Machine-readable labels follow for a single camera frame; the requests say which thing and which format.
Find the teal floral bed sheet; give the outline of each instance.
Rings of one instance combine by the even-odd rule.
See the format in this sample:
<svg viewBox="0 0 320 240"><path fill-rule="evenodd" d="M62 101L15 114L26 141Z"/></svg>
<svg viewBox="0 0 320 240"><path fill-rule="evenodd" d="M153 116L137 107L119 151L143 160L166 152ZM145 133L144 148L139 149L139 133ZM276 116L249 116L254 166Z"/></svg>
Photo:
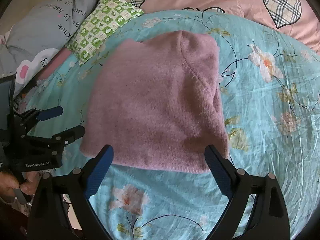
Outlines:
<svg viewBox="0 0 320 240"><path fill-rule="evenodd" d="M217 41L231 159L249 174L273 172L277 176L294 238L320 195L320 57L268 27L214 12L163 11L133 19L84 65L80 67L71 55L40 85L28 108L59 105L64 113L39 123L32 133L51 137L85 125L91 88L112 51L128 38L143 41L177 30L207 33ZM66 147L57 175L86 163L80 143ZM245 228L253 198L249 198L237 235ZM182 240L205 239L228 199L210 173L112 165L90 202L114 239Z"/></svg>

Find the green checkered pillow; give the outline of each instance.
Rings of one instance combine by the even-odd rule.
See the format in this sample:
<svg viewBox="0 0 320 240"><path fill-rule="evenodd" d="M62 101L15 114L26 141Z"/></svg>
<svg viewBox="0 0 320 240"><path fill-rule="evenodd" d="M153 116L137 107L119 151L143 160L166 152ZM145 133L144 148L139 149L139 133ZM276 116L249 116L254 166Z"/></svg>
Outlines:
<svg viewBox="0 0 320 240"><path fill-rule="evenodd" d="M125 0L101 0L67 43L67 48L79 59L79 65L82 65L93 57L106 38L132 18L142 14L140 8Z"/></svg>

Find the folded pink sweater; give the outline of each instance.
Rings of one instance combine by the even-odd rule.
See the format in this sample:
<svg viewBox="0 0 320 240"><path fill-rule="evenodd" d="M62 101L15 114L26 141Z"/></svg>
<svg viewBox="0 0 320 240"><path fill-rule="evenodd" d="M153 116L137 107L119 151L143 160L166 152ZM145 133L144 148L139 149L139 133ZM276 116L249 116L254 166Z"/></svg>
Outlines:
<svg viewBox="0 0 320 240"><path fill-rule="evenodd" d="M218 86L219 48L207 34L177 31L124 41L92 90L81 151L114 148L114 164L208 172L204 149L228 157Z"/></svg>

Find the beige wall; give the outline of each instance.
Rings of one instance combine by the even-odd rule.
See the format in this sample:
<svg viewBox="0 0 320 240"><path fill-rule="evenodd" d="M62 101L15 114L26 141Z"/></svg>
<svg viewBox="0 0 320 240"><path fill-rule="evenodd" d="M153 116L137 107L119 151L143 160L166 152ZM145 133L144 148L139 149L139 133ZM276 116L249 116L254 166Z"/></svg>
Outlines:
<svg viewBox="0 0 320 240"><path fill-rule="evenodd" d="M36 4L45 0L12 0L0 18L0 34L11 29L12 25L21 20Z"/></svg>

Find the human hand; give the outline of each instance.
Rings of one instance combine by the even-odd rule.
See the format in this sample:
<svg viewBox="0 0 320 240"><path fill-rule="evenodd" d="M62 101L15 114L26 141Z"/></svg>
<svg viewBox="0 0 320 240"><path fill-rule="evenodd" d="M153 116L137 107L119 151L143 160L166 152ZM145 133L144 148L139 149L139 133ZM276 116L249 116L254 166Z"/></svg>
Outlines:
<svg viewBox="0 0 320 240"><path fill-rule="evenodd" d="M0 196L1 197L15 197L13 189L20 188L21 191L27 195L36 193L40 181L40 175L37 171L30 171L26 173L27 181L19 185L18 180L12 174L1 171L0 172Z"/></svg>

